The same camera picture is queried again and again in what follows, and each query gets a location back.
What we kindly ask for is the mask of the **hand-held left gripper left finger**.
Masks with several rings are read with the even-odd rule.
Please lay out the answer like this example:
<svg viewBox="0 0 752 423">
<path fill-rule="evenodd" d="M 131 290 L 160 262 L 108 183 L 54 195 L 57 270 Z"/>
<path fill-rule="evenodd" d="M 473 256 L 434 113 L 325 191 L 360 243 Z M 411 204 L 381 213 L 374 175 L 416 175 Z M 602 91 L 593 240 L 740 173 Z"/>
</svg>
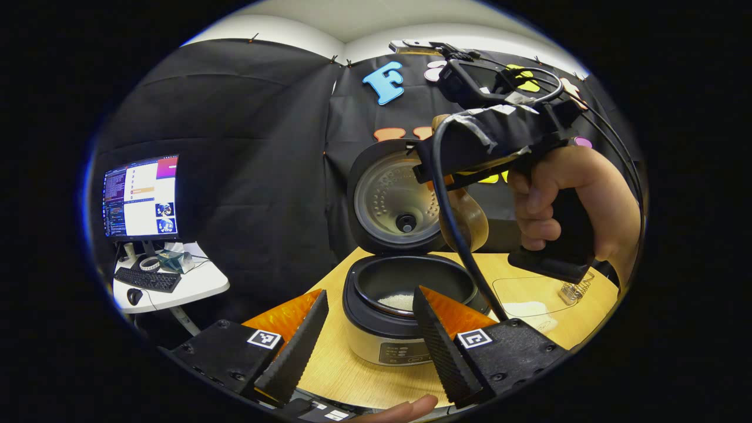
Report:
<svg viewBox="0 0 752 423">
<path fill-rule="evenodd" d="M 311 291 L 246 324 L 218 320 L 167 357 L 221 391 L 283 407 L 303 377 L 329 310 L 327 291 Z"/>
</svg>

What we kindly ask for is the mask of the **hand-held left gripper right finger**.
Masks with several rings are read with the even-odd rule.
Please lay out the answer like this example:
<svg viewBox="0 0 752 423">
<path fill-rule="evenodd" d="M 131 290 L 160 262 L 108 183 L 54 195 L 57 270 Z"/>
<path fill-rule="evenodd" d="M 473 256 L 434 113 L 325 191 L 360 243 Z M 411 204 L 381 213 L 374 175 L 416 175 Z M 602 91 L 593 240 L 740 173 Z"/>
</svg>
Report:
<svg viewBox="0 0 752 423">
<path fill-rule="evenodd" d="M 459 409 L 521 390 L 569 358 L 521 319 L 494 321 L 424 286 L 415 289 L 413 313 L 444 393 Z"/>
</svg>

